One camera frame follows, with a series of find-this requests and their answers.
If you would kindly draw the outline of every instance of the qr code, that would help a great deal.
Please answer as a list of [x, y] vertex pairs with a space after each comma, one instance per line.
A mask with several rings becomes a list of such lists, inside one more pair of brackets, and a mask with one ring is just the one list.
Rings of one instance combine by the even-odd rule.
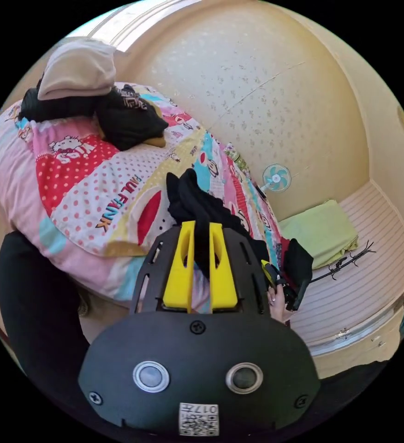
[[219, 435], [219, 407], [181, 403], [179, 406], [179, 434], [194, 437]]

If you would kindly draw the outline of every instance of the pillow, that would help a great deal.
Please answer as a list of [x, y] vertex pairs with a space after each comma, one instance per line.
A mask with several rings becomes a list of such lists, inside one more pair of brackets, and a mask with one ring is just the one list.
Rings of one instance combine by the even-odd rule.
[[88, 38], [57, 48], [50, 56], [37, 98], [104, 96], [114, 85], [116, 48]]

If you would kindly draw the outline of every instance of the yellow plastic part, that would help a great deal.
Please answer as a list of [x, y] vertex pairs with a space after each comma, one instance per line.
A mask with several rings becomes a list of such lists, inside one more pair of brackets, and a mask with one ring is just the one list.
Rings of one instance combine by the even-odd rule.
[[230, 260], [220, 223], [210, 223], [210, 292], [211, 312], [231, 309], [238, 304]]
[[185, 221], [179, 234], [170, 275], [166, 284], [163, 302], [167, 308], [186, 309], [191, 313], [191, 293], [194, 272], [195, 221]]
[[262, 270], [263, 270], [263, 272], [264, 272], [264, 274], [265, 274], [265, 277], [266, 277], [267, 279], [269, 279], [269, 281], [273, 282], [273, 280], [272, 280], [270, 274], [269, 274], [269, 273], [267, 272], [267, 270], [265, 269], [265, 266], [266, 266], [267, 264], [270, 264], [270, 262], [267, 262], [266, 260], [262, 260], [261, 263], [262, 263]]

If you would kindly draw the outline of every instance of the patchwork blanket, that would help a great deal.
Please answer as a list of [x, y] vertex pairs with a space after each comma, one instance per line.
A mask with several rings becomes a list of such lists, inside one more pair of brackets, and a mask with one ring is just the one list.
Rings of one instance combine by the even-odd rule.
[[[20, 102], [0, 116], [6, 221], [79, 284], [127, 302], [156, 236], [174, 224], [166, 174], [194, 168], [200, 188], [221, 198], [254, 239], [265, 240], [270, 260], [280, 265], [274, 214], [226, 146], [155, 89], [130, 85], [169, 123], [165, 148], [140, 144], [120, 152], [88, 118], [19, 121]], [[208, 282], [196, 270], [193, 308], [206, 310], [208, 297]]]

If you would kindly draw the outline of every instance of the wallpaper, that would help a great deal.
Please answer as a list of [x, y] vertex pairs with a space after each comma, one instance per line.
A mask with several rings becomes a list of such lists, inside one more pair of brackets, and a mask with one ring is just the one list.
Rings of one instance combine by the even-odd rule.
[[271, 4], [195, 12], [163, 30], [127, 75], [232, 142], [258, 183], [267, 166], [287, 167], [290, 187], [267, 194], [280, 220], [342, 201], [369, 179], [366, 134], [346, 76], [316, 37]]

